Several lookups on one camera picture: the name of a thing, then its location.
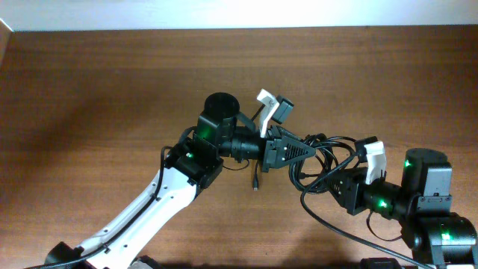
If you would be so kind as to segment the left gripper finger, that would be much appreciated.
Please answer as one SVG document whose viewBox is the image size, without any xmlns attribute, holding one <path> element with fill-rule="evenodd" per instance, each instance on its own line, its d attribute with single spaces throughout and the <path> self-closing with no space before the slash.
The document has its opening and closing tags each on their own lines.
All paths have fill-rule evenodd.
<svg viewBox="0 0 478 269">
<path fill-rule="evenodd" d="M 282 137 L 278 145 L 278 167 L 284 167 L 313 157 L 316 149 L 300 140 Z"/>
<path fill-rule="evenodd" d="M 281 126 L 276 126 L 276 128 L 279 131 L 279 138 L 284 139 L 284 138 L 290 138 L 291 140 L 296 140 L 299 142 L 305 142 L 306 138 L 299 137 L 298 135 L 294 134 L 293 132 L 288 131 L 287 129 L 281 127 Z"/>
</svg>

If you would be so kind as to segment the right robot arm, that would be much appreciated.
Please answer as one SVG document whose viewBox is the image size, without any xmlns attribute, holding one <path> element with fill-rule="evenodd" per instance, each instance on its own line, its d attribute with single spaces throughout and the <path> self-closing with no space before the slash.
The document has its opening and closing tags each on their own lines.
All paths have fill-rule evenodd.
<svg viewBox="0 0 478 269">
<path fill-rule="evenodd" d="M 477 231 L 450 210 L 452 166 L 443 152 L 406 151 L 400 185 L 386 181 L 384 143 L 368 137 L 354 143 L 360 167 L 334 172 L 326 186 L 348 214 L 365 209 L 401 226 L 412 258 L 437 268 L 477 267 Z"/>
</svg>

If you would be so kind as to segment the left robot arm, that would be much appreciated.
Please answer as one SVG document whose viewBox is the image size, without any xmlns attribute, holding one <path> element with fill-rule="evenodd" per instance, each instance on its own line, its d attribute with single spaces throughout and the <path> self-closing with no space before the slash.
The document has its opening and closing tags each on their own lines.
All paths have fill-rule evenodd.
<svg viewBox="0 0 478 269">
<path fill-rule="evenodd" d="M 314 156 L 315 150 L 281 124 L 294 105 L 262 90 L 255 124 L 229 93 L 213 93 L 198 122 L 175 146 L 161 150 L 161 164 L 149 186 L 92 237 L 71 248 L 57 244 L 43 268 L 155 268 L 141 250 L 183 208 L 189 206 L 223 170 L 223 159 L 256 160 L 262 170 L 277 169 Z"/>
</svg>

